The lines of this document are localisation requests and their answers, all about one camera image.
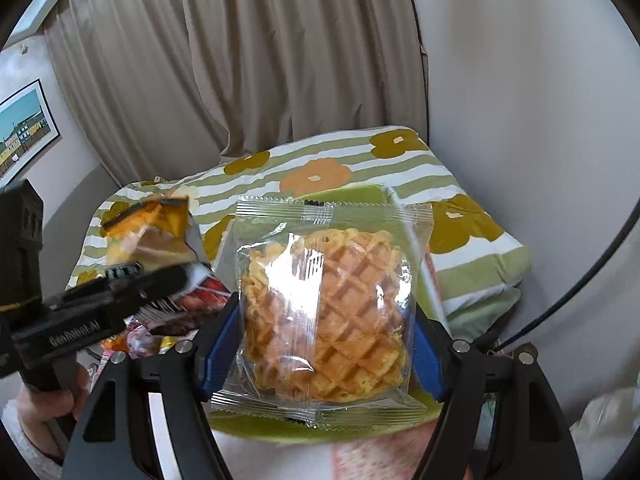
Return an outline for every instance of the curtain fold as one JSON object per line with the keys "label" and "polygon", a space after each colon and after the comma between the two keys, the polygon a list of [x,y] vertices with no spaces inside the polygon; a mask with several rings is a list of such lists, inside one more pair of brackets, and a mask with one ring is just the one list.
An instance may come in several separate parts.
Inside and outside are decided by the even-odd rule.
{"label": "curtain fold", "polygon": [[44,33],[73,115],[123,184],[337,129],[426,135],[411,0],[60,0]]}

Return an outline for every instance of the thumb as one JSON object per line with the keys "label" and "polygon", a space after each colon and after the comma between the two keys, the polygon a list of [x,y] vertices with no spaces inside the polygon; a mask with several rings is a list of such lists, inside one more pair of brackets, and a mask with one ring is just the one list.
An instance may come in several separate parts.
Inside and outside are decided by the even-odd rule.
{"label": "thumb", "polygon": [[18,411],[25,422],[45,422],[71,412],[74,408],[74,396],[69,390],[57,392],[27,392],[18,398]]}

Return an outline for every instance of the white sleeve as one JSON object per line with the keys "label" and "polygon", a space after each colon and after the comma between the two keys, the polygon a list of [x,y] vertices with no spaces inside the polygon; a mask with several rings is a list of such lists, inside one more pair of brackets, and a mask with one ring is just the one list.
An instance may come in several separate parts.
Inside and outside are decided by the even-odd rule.
{"label": "white sleeve", "polygon": [[2,413],[2,423],[15,447],[40,480],[58,480],[62,468],[44,456],[22,432],[15,400],[10,400]]}

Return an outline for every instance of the pink fabric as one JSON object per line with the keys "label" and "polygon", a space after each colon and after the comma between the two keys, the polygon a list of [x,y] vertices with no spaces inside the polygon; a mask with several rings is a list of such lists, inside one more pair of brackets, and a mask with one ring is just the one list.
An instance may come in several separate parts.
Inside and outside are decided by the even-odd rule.
{"label": "pink fabric", "polygon": [[[435,425],[334,444],[334,480],[410,480]],[[468,469],[465,480],[472,480]]]}

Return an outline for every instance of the metal screw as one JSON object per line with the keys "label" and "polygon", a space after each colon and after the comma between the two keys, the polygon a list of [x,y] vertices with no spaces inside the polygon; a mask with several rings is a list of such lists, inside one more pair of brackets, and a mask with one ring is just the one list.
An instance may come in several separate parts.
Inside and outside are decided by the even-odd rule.
{"label": "metal screw", "polygon": [[113,364],[119,365],[124,359],[127,358],[127,354],[122,351],[114,352],[111,354],[111,358],[109,359]]}
{"label": "metal screw", "polygon": [[518,354],[518,361],[524,365],[532,365],[536,360],[529,352],[520,352]]}
{"label": "metal screw", "polygon": [[453,342],[453,349],[459,354],[466,354],[471,350],[471,345],[467,343],[464,339],[456,339]]}
{"label": "metal screw", "polygon": [[193,343],[188,339],[183,339],[175,344],[175,351],[178,352],[178,354],[186,354],[187,352],[190,352],[192,348]]}

